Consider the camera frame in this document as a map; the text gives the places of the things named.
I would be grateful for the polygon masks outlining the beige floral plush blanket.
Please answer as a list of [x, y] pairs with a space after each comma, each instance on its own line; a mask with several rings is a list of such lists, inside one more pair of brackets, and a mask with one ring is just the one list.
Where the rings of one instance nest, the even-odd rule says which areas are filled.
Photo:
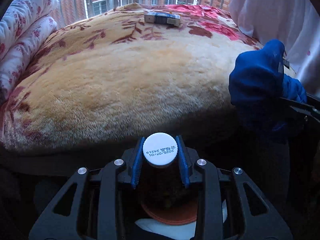
[[[180, 15], [179, 27], [146, 23]], [[235, 59], [261, 44], [229, 12], [132, 3], [48, 37], [1, 105], [1, 145], [54, 151], [191, 131], [232, 108]]]

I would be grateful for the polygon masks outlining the small black object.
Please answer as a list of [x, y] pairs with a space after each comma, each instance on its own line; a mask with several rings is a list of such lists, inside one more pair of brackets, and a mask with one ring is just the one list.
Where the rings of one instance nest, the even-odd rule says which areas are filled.
[[283, 65], [284, 65], [284, 67], [286, 67], [287, 69], [290, 68], [290, 63], [289, 63], [289, 61], [287, 61], [286, 59], [283, 59]]

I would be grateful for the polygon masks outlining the blue nasal spray box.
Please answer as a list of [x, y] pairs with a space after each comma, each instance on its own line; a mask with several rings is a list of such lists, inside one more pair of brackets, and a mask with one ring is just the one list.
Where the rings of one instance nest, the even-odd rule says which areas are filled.
[[171, 26], [179, 27], [181, 22], [181, 17], [180, 15], [152, 11], [144, 15], [144, 20], [146, 23], [171, 25]]

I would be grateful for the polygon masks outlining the folded floral white quilt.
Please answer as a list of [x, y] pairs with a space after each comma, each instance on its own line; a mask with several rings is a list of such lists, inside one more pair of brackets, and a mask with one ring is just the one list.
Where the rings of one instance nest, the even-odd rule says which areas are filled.
[[8, 100], [33, 56], [57, 23], [58, 0], [13, 0], [1, 19], [1, 103]]

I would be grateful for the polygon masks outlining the sheer white curtain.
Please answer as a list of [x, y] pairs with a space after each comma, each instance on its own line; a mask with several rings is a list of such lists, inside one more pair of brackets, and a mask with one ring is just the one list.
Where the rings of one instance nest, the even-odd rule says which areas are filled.
[[306, 91], [319, 96], [319, 14], [310, 0], [231, 0], [229, 12], [247, 36], [278, 39]]

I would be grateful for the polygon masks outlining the white bottle cap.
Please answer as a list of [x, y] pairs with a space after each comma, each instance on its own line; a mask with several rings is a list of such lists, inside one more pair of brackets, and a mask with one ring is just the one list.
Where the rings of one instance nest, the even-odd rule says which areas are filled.
[[144, 158], [154, 167], [164, 168], [171, 165], [177, 153], [177, 142], [167, 133], [153, 133], [143, 143]]

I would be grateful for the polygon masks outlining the blue cloth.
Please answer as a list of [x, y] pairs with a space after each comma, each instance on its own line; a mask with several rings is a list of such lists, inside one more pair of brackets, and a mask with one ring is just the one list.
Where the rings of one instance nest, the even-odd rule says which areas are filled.
[[228, 89], [231, 103], [246, 127], [278, 131], [285, 126], [281, 98], [307, 103], [300, 81], [284, 73], [284, 53], [284, 44], [274, 39], [236, 58]]

